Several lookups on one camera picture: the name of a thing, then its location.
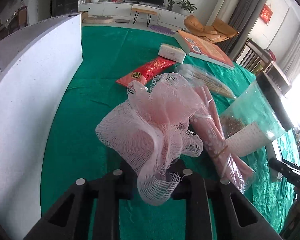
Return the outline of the pink bag bundle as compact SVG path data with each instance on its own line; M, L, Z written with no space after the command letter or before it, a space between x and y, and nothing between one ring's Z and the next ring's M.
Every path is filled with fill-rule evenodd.
M193 89L202 103L190 119L192 128L203 141L204 149L220 179L231 182L244 193L254 180L254 170L229 150L214 99L207 86L196 86Z

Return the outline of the pink mesh bath pouf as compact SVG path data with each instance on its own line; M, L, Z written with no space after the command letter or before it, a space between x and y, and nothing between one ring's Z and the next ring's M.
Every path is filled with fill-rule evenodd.
M114 149L137 174L142 200L159 206L181 181L179 175L168 172L171 163L182 154L198 157L203 151L202 140L189 130L190 119L203 102L177 73L156 76L150 89L133 80L127 96L95 132L100 142Z

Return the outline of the bag of wooden sticks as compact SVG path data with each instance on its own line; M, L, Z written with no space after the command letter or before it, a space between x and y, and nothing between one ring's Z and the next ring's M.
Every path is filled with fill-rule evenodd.
M193 86L206 85L209 91L213 93L233 100L236 98L232 90L226 84L197 66L178 63L174 71L183 76Z

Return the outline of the red packet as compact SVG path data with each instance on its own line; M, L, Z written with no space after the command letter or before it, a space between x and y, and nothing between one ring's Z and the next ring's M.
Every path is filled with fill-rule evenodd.
M116 83L127 87L133 80L139 81L142 85L145 85L153 77L161 74L164 70L174 65L176 62L163 58L156 57L152 61L149 61L142 66L136 68L134 71L116 80Z

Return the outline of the clear jar black lid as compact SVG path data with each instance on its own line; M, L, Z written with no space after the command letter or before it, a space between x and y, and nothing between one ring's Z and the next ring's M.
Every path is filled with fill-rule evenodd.
M245 157L293 128L285 96L269 75L256 80L220 115L231 153Z

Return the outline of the wooden crib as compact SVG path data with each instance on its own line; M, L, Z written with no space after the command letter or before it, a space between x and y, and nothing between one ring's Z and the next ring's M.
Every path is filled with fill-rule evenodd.
M235 62L255 76L265 72L283 95L292 87L284 72L269 54L269 51L262 49L250 38L247 39L242 50L236 56Z

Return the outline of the orange lounge chair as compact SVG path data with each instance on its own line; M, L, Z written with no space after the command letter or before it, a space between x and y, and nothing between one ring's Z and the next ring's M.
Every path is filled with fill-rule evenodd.
M223 42L238 35L238 31L218 18L215 18L212 25L202 25L194 15L190 15L185 18L184 25L191 34L212 43Z

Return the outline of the white tissue pack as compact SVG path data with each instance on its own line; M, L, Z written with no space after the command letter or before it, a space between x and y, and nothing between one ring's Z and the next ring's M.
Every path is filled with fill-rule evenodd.
M186 57L185 51L166 43L160 45L158 55L177 63L183 63Z

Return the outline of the white floor air conditioner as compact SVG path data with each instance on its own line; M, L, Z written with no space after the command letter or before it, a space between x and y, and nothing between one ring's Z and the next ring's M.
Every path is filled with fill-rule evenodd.
M229 23L239 0L218 0L206 25L212 25L216 18Z

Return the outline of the grey curtain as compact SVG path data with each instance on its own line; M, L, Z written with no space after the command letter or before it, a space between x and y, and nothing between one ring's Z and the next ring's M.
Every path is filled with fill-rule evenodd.
M230 38L221 43L221 49L227 55L230 55L240 35L243 33L245 26L251 18L259 0L239 0L239 3L232 14L228 25L238 31L236 37Z

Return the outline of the brown cardboard box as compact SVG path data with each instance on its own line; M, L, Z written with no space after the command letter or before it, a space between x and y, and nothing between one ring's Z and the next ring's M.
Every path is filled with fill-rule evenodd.
M79 13L81 15L81 22L83 22L84 19L89 17L89 12L88 11L80 11Z

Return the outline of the green potted plant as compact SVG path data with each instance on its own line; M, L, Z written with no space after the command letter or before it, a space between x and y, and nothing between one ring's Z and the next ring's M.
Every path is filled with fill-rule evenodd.
M180 13L185 16L189 16L190 14L193 14L198 9L189 0L179 0L177 2L177 5L179 5Z

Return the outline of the white tv cabinet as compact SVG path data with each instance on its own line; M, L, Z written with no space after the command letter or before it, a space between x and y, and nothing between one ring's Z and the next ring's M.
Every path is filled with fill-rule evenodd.
M78 11L88 11L89 16L111 16L115 19L130 20L130 23L132 23L135 14L135 12L131 12L132 8L156 11L158 15L152 16L150 24L162 25L169 28L176 27L177 29L185 28L185 15L149 5L119 2L85 3L78 6ZM139 14L136 22L147 23L147 15Z

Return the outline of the small wooden bench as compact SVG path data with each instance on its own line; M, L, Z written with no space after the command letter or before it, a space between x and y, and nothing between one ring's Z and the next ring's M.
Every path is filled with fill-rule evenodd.
M147 26L149 26L152 16L157 16L158 15L158 13L156 11L145 10L145 9L141 9L141 8L132 8L131 12L135 12L134 19L133 19L133 24L136 23L136 20L138 19L139 14L146 14L147 15Z

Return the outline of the red wall hanging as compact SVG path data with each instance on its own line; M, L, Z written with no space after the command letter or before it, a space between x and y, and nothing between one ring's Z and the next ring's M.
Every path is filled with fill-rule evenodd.
M259 18L266 24L268 25L270 20L271 20L271 17L273 15L273 12L271 10L271 8L264 4L260 14L259 14Z

